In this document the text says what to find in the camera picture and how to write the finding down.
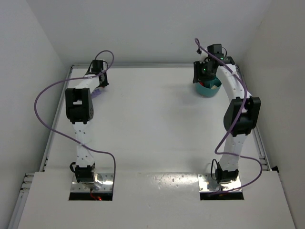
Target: purple cable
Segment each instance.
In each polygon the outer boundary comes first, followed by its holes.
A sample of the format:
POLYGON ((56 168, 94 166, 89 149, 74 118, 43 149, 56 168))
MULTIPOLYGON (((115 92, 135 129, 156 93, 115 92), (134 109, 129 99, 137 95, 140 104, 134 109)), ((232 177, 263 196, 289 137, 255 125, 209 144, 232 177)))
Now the purple cable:
MULTIPOLYGON (((198 40, 198 38, 195 38, 195 43, 198 45, 198 48, 202 49, 205 53, 207 53, 209 56, 211 56, 213 59, 215 59, 216 61, 218 61, 219 63, 221 63, 234 77, 235 79, 242 85, 242 87, 244 88, 244 99, 243 99, 243 102, 242 102, 242 105, 240 107, 240 109, 238 110, 238 113, 236 115, 236 118, 234 119, 234 121, 232 122, 230 128, 228 129, 227 133, 224 135, 224 137, 221 139, 220 143, 218 144, 218 146, 216 147, 215 149, 215 154, 217 155, 233 155, 233 156, 239 156, 238 154, 234 154, 234 153, 229 153, 229 152, 218 152, 219 148, 221 147, 221 145, 224 143, 224 141, 227 139, 227 137, 229 136, 229 134, 232 132, 234 126, 236 125, 242 111, 243 111, 243 107, 246 103, 246 99, 247 99, 247 88, 246 88, 246 85, 244 84, 244 82, 235 74, 233 73, 233 71, 229 68, 228 65, 226 65, 223 61, 219 60, 216 56, 212 55, 211 53, 209 53, 207 50, 205 50, 201 45, 200 45, 200 42, 198 40)), ((261 164, 261 162, 259 160, 257 160, 256 158, 254 157, 250 157, 250 156, 242 156, 240 155, 241 158, 245 158, 245 159, 249 159, 249 160, 253 160, 253 161, 256 161, 259 166, 260 166, 260 172, 258 174, 258 176, 253 179, 252 181, 244 184, 244 185, 241 185, 240 187, 237 187, 237 188, 233 188, 233 189, 230 189, 230 190, 227 190, 227 191, 217 191, 217 192, 213 192, 212 194, 222 194, 222 193, 227 193, 227 192, 230 192, 230 191, 234 191, 234 190, 237 190, 237 189, 240 189, 240 188, 243 188, 243 187, 246 187, 252 183, 254 183, 255 181, 257 181, 259 179, 259 177, 261 176, 262 172, 263 172, 263 166, 261 164)))
MULTIPOLYGON (((109 52, 109 53, 112 55, 112 61, 111 61, 111 63, 109 64, 109 66, 105 69, 105 71, 102 71, 102 72, 100 72, 99 74, 97 74, 97 75, 95 75, 95 76, 92 76, 92 78, 95 78, 95 77, 98 77, 98 76, 100 76, 100 75, 103 75, 105 72, 108 71, 108 69, 111 68, 111 66, 112 66, 112 64, 113 64, 114 55, 113 55, 113 52, 111 52, 111 51, 109 51, 109 50, 104 50, 104 51, 99 52, 99 53, 96 55, 95 59, 96 59, 101 53, 103 53, 103 52, 109 52)), ((40 96, 41 96, 45 91, 47 91, 49 88, 51 88, 51 87, 53 87, 53 86, 55 86, 55 85, 57 85, 57 84, 63 83, 63 82, 72 81, 72 80, 83 80, 83 79, 84 79, 84 78, 79 77, 79 78, 73 78, 73 79, 60 80, 60 81, 58 81, 58 82, 52 83, 51 85, 49 85, 49 86, 47 86, 45 89, 43 89, 43 90, 38 94, 38 96, 37 96, 36 99, 35 99, 35 103, 34 103, 35 115, 36 115, 36 117, 38 118, 38 120, 39 120, 46 128, 48 128, 49 130, 51 130, 51 131, 53 131, 53 132, 55 132, 55 133, 57 133, 57 134, 60 134, 60 135, 62 135, 62 136, 64 136, 64 137, 66 137, 66 138, 68 138, 68 139, 70 139, 70 140, 76 142, 77 144, 82 145, 84 148, 86 148, 86 149, 88 149, 88 150, 90 150, 90 151, 92 151, 92 152, 110 155, 110 156, 113 158, 113 167, 114 167, 114 168, 113 168, 113 185, 112 185, 112 193, 113 193, 113 190, 114 190, 114 181, 115 181, 115 172, 116 172, 116 161, 115 161, 114 155, 111 154, 111 153, 105 152, 105 151, 99 151, 99 150, 91 149, 91 148, 89 148, 88 146, 83 145, 80 141, 76 140, 75 138, 70 137, 69 135, 66 135, 66 134, 64 134, 64 133, 62 133, 62 132, 60 132, 60 131, 57 131, 57 130, 53 129, 52 127, 50 127, 49 125, 47 125, 47 124, 40 118, 40 116, 39 116, 39 114, 38 114, 38 112, 37 112, 37 102, 38 102, 38 99, 39 99, 40 96)))

